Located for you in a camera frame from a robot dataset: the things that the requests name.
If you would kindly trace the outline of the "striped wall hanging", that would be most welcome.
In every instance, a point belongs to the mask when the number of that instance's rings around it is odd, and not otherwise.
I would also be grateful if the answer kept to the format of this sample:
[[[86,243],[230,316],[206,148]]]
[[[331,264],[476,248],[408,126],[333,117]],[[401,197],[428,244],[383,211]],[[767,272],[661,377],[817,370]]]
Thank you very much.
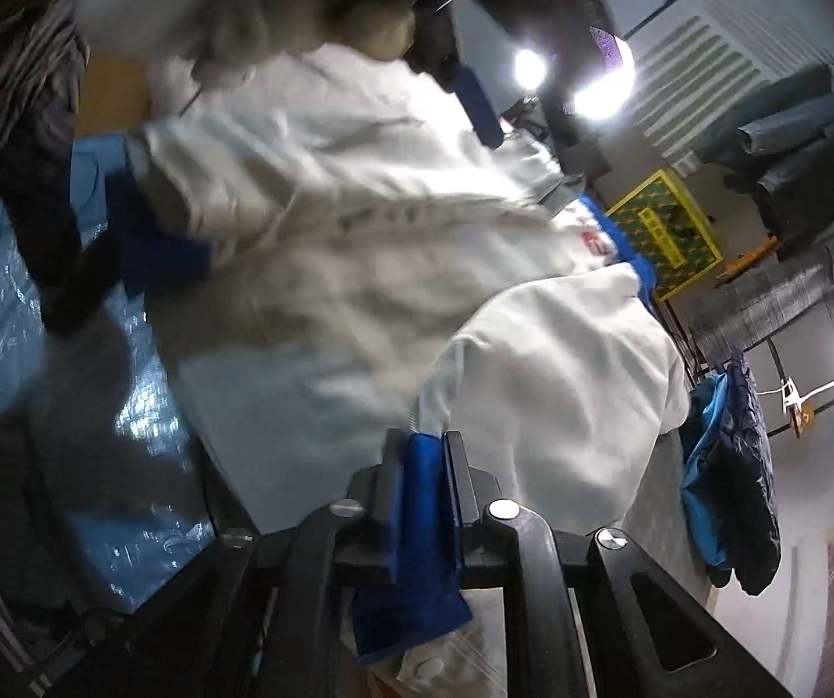
[[[775,0],[681,3],[628,44],[638,71],[628,117],[669,162],[734,102],[821,60]]]

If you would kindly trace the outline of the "blue plastic storage bag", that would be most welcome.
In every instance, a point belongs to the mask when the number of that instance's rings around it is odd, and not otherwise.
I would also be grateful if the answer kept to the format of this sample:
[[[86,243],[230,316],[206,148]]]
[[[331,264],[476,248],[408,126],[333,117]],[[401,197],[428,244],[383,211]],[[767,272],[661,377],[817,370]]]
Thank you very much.
[[[46,333],[0,202],[0,587],[131,613],[213,539],[142,302]]]

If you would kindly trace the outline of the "yellow patterned box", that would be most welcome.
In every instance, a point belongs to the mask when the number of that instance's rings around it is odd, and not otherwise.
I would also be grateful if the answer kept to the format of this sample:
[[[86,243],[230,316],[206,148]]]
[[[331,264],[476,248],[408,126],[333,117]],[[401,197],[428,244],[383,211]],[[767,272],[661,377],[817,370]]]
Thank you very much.
[[[649,260],[658,301],[671,300],[723,263],[709,218],[669,169],[652,173],[612,205],[608,216]]]

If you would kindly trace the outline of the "navy blue puffer jacket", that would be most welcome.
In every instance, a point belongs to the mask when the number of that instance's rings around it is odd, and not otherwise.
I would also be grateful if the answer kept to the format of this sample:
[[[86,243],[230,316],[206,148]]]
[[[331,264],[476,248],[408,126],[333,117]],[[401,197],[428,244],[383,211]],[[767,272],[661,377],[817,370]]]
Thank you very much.
[[[780,567],[781,536],[769,436],[743,353],[694,386],[679,436],[683,513],[710,580],[761,594]]]

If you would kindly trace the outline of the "white and blue jacket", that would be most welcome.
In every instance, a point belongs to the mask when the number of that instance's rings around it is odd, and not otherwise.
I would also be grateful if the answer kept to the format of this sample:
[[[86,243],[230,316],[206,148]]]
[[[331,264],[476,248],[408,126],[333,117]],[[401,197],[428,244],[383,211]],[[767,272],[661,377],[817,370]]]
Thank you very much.
[[[148,317],[184,415],[261,531],[388,429],[458,430],[557,528],[622,518],[688,413],[636,269],[546,151],[483,147],[405,63],[409,0],[73,0],[98,51],[200,88],[131,137],[150,213],[205,249]]]

